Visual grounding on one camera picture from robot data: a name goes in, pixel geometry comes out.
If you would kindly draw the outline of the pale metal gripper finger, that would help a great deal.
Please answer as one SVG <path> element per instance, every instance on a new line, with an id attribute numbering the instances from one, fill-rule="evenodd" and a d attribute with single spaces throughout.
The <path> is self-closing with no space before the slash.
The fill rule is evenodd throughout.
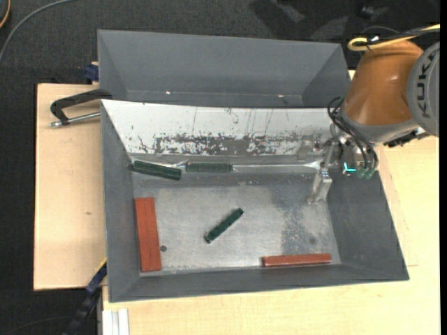
<path id="1" fill-rule="evenodd" d="M 314 176 L 312 184 L 312 192 L 307 197 L 308 204 L 314 204 L 315 202 L 324 201 L 325 196 L 322 190 L 323 180 L 324 180 L 323 173 L 321 171 L 318 171 Z"/>
<path id="2" fill-rule="evenodd" d="M 329 174 L 318 174 L 316 184 L 316 201 L 326 201 L 328 192 L 332 185 L 332 178 Z"/>

